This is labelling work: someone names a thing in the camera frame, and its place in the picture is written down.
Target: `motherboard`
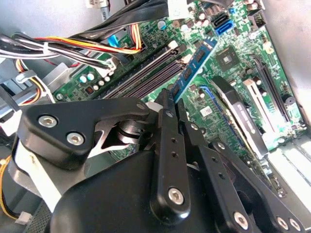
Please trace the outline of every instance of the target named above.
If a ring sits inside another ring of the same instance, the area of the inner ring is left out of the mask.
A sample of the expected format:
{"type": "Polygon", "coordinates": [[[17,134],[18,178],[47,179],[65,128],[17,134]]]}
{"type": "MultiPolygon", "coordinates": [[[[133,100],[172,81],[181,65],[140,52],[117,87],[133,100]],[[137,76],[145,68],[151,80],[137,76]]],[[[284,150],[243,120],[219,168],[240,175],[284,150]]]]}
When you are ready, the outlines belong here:
{"type": "MultiPolygon", "coordinates": [[[[215,40],[212,54],[181,97],[188,118],[207,142],[220,138],[269,183],[265,156],[305,134],[307,127],[266,30],[264,9],[262,1],[253,0],[235,0],[228,9],[194,2],[188,5],[189,18],[141,23],[140,53],[95,54],[114,68],[80,65],[54,96],[58,101],[129,96],[154,101],[162,88],[174,88],[181,72],[187,73],[202,41],[215,40]]],[[[119,46],[131,47],[126,29],[123,35],[119,46]]],[[[111,156],[118,161],[134,151],[129,146],[111,156]]]]}

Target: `pcie slot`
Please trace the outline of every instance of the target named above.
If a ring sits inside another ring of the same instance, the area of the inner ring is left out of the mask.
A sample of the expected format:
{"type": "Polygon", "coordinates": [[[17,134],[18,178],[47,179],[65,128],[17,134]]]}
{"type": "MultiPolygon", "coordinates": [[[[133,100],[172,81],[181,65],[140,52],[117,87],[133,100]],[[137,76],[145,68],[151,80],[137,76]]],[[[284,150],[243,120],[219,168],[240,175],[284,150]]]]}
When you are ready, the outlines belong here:
{"type": "Polygon", "coordinates": [[[160,71],[148,80],[142,82],[138,87],[135,88],[137,92],[134,91],[130,96],[137,97],[139,99],[147,96],[149,93],[156,90],[159,86],[163,85],[165,82],[180,73],[182,69],[183,66],[181,64],[174,62],[172,66],[169,66],[168,68],[160,71]]]}
{"type": "Polygon", "coordinates": [[[271,97],[274,107],[282,114],[282,116],[287,122],[290,122],[291,121],[290,116],[286,111],[281,95],[278,93],[276,89],[276,85],[273,81],[273,78],[270,74],[267,64],[262,62],[261,59],[256,55],[252,55],[252,57],[256,63],[256,68],[259,75],[261,76],[261,80],[263,81],[263,84],[271,97]]]}
{"type": "Polygon", "coordinates": [[[141,64],[138,68],[134,69],[131,73],[125,75],[115,87],[110,88],[112,91],[101,97],[107,99],[121,96],[126,90],[135,86],[154,69],[158,68],[169,59],[176,57],[179,54],[177,47],[178,45],[175,41],[171,42],[168,47],[162,49],[156,55],[147,59],[147,61],[141,64]]]}
{"type": "Polygon", "coordinates": [[[272,132],[277,132],[277,126],[274,124],[274,121],[270,116],[270,112],[262,98],[262,95],[256,83],[251,79],[247,79],[243,82],[243,84],[246,86],[249,94],[253,99],[253,103],[255,104],[258,112],[260,113],[263,121],[265,122],[264,128],[268,128],[272,132]]]}

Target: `yellow wire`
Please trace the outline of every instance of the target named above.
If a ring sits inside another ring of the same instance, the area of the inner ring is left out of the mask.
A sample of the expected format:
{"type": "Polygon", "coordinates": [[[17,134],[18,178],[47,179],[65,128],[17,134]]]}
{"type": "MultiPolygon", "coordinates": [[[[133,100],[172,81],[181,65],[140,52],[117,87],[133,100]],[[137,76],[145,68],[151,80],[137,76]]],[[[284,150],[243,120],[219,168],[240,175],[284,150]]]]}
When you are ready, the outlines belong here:
{"type": "Polygon", "coordinates": [[[10,159],[11,159],[11,156],[8,156],[5,160],[5,164],[1,166],[0,168],[0,205],[1,205],[1,208],[3,210],[3,212],[10,218],[12,219],[17,219],[16,217],[10,215],[6,209],[5,209],[5,206],[4,206],[4,203],[3,203],[3,200],[2,200],[2,179],[3,179],[3,174],[4,174],[4,171],[5,171],[5,168],[8,166],[9,162],[10,162],[10,159]]]}

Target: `blue ram stick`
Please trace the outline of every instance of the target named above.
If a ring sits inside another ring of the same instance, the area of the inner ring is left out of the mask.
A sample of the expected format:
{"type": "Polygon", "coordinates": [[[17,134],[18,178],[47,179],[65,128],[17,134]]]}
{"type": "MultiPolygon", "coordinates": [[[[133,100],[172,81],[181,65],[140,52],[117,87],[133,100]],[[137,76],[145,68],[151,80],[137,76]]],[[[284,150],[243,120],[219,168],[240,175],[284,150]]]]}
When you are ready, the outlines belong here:
{"type": "Polygon", "coordinates": [[[175,103],[181,99],[193,78],[198,74],[199,69],[204,66],[210,55],[215,50],[216,45],[217,41],[208,37],[204,39],[198,50],[194,53],[192,59],[189,61],[189,64],[180,74],[172,88],[172,94],[175,103]]]}

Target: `sata port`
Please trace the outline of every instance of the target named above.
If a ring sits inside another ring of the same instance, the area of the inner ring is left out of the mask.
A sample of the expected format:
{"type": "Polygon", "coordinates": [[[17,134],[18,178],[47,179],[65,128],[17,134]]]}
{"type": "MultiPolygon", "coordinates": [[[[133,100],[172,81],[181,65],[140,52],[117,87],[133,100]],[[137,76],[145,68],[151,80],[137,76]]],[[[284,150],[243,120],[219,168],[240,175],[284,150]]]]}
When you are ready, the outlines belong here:
{"type": "Polygon", "coordinates": [[[221,26],[222,24],[226,23],[229,20],[229,16],[225,13],[221,13],[220,15],[215,16],[211,23],[214,28],[221,26]]]}
{"type": "Polygon", "coordinates": [[[216,34],[217,35],[222,35],[225,32],[227,32],[229,29],[234,27],[234,23],[232,20],[229,20],[228,22],[224,23],[223,25],[221,25],[220,27],[216,28],[216,34]]]}

